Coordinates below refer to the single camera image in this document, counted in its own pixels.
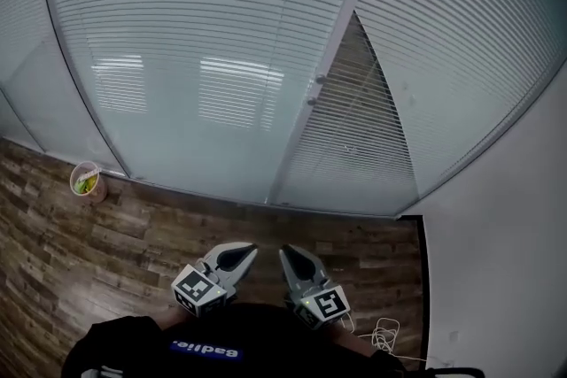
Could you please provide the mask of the person's right forearm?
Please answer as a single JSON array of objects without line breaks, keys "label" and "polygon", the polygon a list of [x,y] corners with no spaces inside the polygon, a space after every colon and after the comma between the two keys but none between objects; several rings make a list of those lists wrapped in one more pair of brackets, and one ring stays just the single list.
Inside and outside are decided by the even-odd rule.
[{"label": "person's right forearm", "polygon": [[355,336],[339,323],[330,325],[327,328],[327,334],[333,343],[363,356],[370,358],[377,351],[371,343]]}]

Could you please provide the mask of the person's black shirt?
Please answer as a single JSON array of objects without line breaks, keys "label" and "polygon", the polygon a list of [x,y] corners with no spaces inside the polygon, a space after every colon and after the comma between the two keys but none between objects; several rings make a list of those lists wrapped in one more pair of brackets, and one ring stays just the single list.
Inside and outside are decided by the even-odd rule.
[{"label": "person's black shirt", "polygon": [[400,378],[407,369],[377,349],[366,357],[275,305],[241,303],[162,330],[153,316],[93,325],[68,353],[61,378]]}]

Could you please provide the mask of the instant noodle cup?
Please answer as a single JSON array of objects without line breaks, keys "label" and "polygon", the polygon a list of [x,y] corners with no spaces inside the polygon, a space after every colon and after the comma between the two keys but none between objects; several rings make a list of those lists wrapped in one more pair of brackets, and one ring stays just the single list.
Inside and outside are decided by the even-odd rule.
[{"label": "instant noodle cup", "polygon": [[107,185],[102,175],[102,168],[91,161],[78,164],[69,179],[73,194],[83,201],[98,204],[107,196]]}]

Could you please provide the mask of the person's left forearm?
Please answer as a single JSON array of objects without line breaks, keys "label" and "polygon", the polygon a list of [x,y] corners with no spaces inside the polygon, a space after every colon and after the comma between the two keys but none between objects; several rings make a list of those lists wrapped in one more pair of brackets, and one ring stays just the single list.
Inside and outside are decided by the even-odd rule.
[{"label": "person's left forearm", "polygon": [[190,314],[180,306],[172,306],[158,313],[154,319],[162,330],[171,328],[187,320]]}]

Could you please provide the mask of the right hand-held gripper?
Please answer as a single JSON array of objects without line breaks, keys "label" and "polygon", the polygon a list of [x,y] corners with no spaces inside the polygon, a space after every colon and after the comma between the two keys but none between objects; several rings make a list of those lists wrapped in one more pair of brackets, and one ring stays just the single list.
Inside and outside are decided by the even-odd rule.
[{"label": "right hand-held gripper", "polygon": [[[309,329],[327,327],[350,312],[342,286],[325,283],[329,277],[322,261],[313,253],[286,244],[280,249],[279,258],[288,287],[296,292],[286,296],[285,306]],[[309,285],[315,287],[298,293],[302,286]]]}]

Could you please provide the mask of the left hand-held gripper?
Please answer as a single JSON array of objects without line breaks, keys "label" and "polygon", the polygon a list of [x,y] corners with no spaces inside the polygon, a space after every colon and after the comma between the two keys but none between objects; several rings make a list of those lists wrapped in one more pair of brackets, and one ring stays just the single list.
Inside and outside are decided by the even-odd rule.
[{"label": "left hand-held gripper", "polygon": [[237,283],[246,276],[257,254],[254,243],[216,245],[174,279],[171,288],[175,302],[195,317],[231,304],[236,299]]}]

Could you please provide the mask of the black baseboard strip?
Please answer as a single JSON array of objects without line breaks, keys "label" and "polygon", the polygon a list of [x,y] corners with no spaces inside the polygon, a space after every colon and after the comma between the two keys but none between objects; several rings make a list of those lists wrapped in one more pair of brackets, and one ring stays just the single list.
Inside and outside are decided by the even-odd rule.
[{"label": "black baseboard strip", "polygon": [[420,347],[420,368],[425,369],[429,352],[429,338],[431,330],[431,283],[430,283],[430,267],[427,248],[427,239],[425,225],[421,215],[401,215],[398,220],[411,222],[416,226],[418,245],[420,251],[421,274],[422,274],[422,291],[423,291],[423,329]]}]

